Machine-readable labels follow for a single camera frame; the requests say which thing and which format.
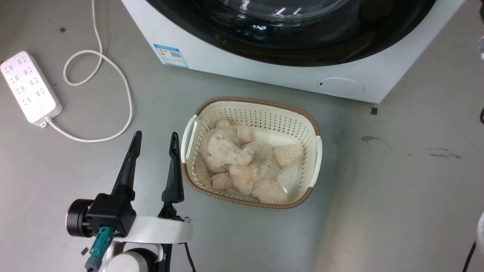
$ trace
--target white cable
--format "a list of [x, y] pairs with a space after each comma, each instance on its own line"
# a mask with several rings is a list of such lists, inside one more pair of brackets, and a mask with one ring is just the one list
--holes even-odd
[[[113, 136], [106, 137], [106, 138], [102, 138], [102, 139], [86, 140], [86, 139], [77, 138], [77, 137], [72, 136], [69, 133], [63, 131], [61, 128], [59, 128], [58, 126], [56, 126], [54, 124], [54, 122], [50, 118], [47, 118], [45, 121], [49, 125], [51, 125], [55, 130], [57, 130], [58, 132], [60, 132], [64, 136], [66, 136], [66, 137], [68, 137], [68, 138], [70, 138], [70, 139], [72, 139], [74, 141], [83, 142], [83, 143], [100, 143], [100, 142], [105, 142], [105, 141], [112, 140], [112, 139], [118, 137], [119, 135], [121, 135], [124, 131], [126, 131], [126, 129], [129, 127], [129, 125], [131, 123], [131, 119], [133, 118], [133, 101], [131, 100], [131, 91], [129, 90], [128, 80], [126, 80], [126, 77], [124, 76], [123, 72], [121, 71], [121, 69], [119, 69], [119, 67], [117, 65], [114, 64], [114, 62], [112, 60], [110, 60], [108, 57], [106, 57], [105, 55], [103, 55], [103, 45], [101, 44], [101, 38], [99, 37], [99, 32], [97, 31], [97, 26], [96, 26], [96, 15], [95, 15], [95, 12], [94, 12], [94, 0], [92, 0], [91, 5], [92, 5], [92, 24], [94, 25], [94, 32], [96, 33], [97, 42], [99, 43], [99, 52], [94, 51], [94, 50], [87, 49], [87, 50], [81, 50], [81, 51], [73, 54], [66, 61], [65, 66], [64, 66], [64, 71], [62, 72], [62, 74], [63, 74], [64, 80], [65, 80], [65, 82], [67, 84], [69, 84], [70, 86], [79, 86], [79, 85], [82, 85], [82, 84], [88, 82], [96, 74], [97, 70], [99, 70], [99, 67], [101, 66], [101, 62], [103, 61], [103, 59], [105, 61], [107, 61], [107, 63], [111, 64], [114, 67], [114, 69], [116, 71], [118, 71], [118, 73], [120, 74], [121, 78], [123, 79], [124, 85], [126, 86], [126, 92], [128, 94], [128, 104], [129, 104], [129, 117], [128, 117], [128, 122], [126, 122], [126, 124], [124, 125], [124, 127], [118, 133], [116, 133]], [[69, 66], [69, 64], [71, 63], [71, 61], [75, 57], [77, 57], [77, 56], [79, 56], [81, 54], [87, 54], [87, 53], [91, 53], [91, 54], [94, 54], [94, 55], [98, 55], [99, 56], [99, 61], [97, 62], [96, 68], [83, 81], [77, 82], [77, 83], [71, 82], [67, 78], [67, 75], [66, 75], [67, 66]]]

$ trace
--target cable connector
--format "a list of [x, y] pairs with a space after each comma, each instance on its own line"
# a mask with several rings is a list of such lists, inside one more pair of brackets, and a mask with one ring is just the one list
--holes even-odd
[[89, 254], [91, 255], [84, 268], [87, 271], [99, 271], [103, 264], [103, 257], [114, 239], [114, 232], [110, 227], [101, 227], [97, 233], [96, 240], [92, 244]]

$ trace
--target power outlet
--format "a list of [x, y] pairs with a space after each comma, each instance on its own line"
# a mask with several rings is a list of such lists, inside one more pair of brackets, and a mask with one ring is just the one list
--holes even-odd
[[30, 123], [45, 127], [46, 118], [61, 113], [62, 106], [57, 97], [27, 52], [22, 51], [0, 64], [0, 70]]

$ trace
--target plush teddy bear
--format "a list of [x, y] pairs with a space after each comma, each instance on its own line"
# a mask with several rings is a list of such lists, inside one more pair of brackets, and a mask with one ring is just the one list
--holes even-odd
[[225, 190], [231, 187], [232, 181], [228, 173], [229, 165], [247, 165], [254, 158], [251, 147], [241, 149], [241, 146], [254, 141], [254, 133], [248, 126], [233, 126], [226, 119], [217, 122], [214, 129], [208, 131], [200, 143], [200, 153], [204, 162], [196, 167], [200, 170], [202, 183], [215, 190]]
[[254, 159], [247, 165], [230, 165], [233, 186], [242, 194], [255, 196], [263, 203], [287, 203], [287, 195], [277, 182], [279, 168], [291, 166], [299, 160], [303, 156], [303, 146], [273, 147], [256, 141], [242, 148], [254, 150]]

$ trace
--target basket handle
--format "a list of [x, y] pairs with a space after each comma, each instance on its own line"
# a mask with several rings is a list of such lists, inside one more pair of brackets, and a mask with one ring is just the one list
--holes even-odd
[[[197, 123], [198, 121], [196, 120], [198, 116], [194, 115], [189, 121], [188, 124], [185, 127], [185, 132], [183, 133], [183, 139], [181, 140], [181, 163], [184, 164], [185, 160], [188, 160], [188, 157], [190, 156], [190, 150], [192, 149], [192, 144], [193, 144], [193, 139], [195, 138], [195, 130], [197, 129]], [[190, 139], [188, 139], [188, 132], [190, 131], [190, 128], [193, 127], [192, 129], [192, 134], [190, 135]]]
[[323, 160], [323, 141], [321, 140], [321, 136], [316, 136], [316, 162], [314, 164], [314, 173], [313, 178], [311, 179], [311, 183], [309, 187], [314, 187], [316, 184], [316, 180], [318, 179], [319, 170], [321, 169], [321, 162]]

